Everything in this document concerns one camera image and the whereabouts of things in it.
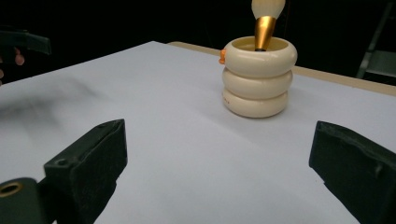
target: pen holder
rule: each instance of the pen holder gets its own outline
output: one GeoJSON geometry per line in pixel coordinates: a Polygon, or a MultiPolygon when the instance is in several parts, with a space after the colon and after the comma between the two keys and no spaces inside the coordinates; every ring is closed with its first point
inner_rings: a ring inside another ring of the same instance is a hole
{"type": "Polygon", "coordinates": [[[267,51],[255,51],[254,36],[237,38],[220,52],[223,102],[235,114],[266,118],[281,112],[289,101],[291,68],[297,50],[287,40],[272,37],[267,51]]]}

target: table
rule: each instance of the table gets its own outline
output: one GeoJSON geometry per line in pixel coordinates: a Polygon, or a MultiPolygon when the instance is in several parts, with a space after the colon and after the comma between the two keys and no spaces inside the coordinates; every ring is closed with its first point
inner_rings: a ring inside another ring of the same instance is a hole
{"type": "Polygon", "coordinates": [[[223,105],[206,50],[151,41],[2,86],[0,182],[41,180],[88,130],[125,119],[129,163],[95,223],[358,223],[308,166],[315,126],[396,151],[395,88],[295,67],[285,110],[246,119],[223,105]]]}

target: brush bristles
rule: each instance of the brush bristles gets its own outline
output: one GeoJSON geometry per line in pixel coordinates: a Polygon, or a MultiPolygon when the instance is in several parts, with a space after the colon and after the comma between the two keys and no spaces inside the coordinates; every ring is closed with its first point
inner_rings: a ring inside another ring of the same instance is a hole
{"type": "Polygon", "coordinates": [[[251,9],[254,17],[270,16],[277,19],[285,6],[285,0],[252,0],[251,9]]]}

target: brush ferrule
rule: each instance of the brush ferrule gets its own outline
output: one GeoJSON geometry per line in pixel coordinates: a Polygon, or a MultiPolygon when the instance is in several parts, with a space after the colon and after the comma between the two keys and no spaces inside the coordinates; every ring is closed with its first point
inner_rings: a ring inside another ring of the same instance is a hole
{"type": "Polygon", "coordinates": [[[276,19],[270,16],[259,17],[255,26],[255,50],[266,51],[275,30],[276,19]]]}

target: brush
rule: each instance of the brush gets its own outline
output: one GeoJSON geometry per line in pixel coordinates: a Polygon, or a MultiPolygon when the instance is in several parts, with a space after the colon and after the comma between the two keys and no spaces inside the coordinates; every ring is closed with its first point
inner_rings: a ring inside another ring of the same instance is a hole
{"type": "Polygon", "coordinates": [[[276,20],[285,6],[285,0],[252,0],[251,9],[256,18],[255,51],[266,51],[275,30],[276,20]]]}

